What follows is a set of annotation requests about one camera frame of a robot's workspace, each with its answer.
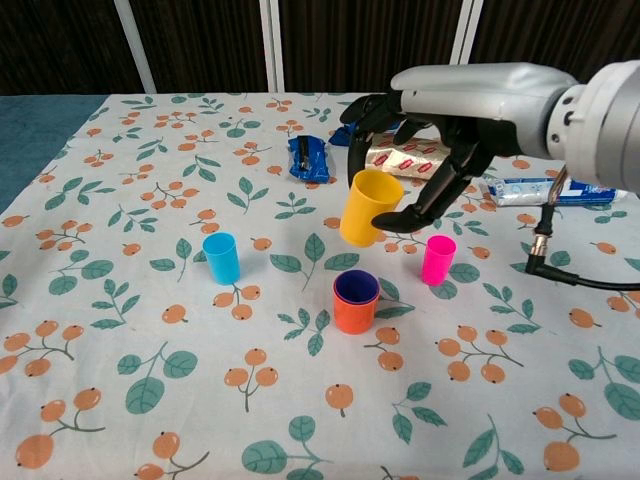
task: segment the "food package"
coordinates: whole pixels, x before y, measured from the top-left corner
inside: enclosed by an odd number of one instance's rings
[[[428,180],[449,155],[439,139],[412,138],[403,145],[393,144],[392,133],[373,136],[365,167],[400,177]]]

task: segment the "blue cup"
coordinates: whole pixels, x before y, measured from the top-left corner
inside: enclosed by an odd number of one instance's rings
[[[216,232],[202,242],[213,280],[220,285],[231,285],[240,278],[240,263],[236,240],[226,232]]]

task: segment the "robotic hand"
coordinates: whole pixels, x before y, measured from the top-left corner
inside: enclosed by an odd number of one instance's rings
[[[640,284],[582,279],[544,263],[555,199],[567,175],[640,191],[640,61],[614,63],[587,85],[559,70],[527,63],[414,67],[391,80],[391,92],[368,95],[343,112],[356,122],[348,154],[349,185],[364,168],[373,133],[403,121],[394,143],[435,125],[449,156],[402,212],[378,215],[374,227],[409,233],[431,225],[495,155],[565,160],[529,254],[527,273],[570,285],[639,290]]]

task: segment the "tablecloth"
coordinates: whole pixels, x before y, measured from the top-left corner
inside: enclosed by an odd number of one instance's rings
[[[91,115],[0,216],[2,478],[637,478],[638,293],[522,273],[539,208],[479,182],[432,227],[346,244],[346,149],[305,185],[287,140],[327,139],[356,97],[112,95]],[[550,263],[637,281],[639,212],[560,208]],[[201,251],[215,231],[231,287]],[[428,288],[436,232],[458,251]],[[333,321],[349,268],[381,286],[357,336]]]

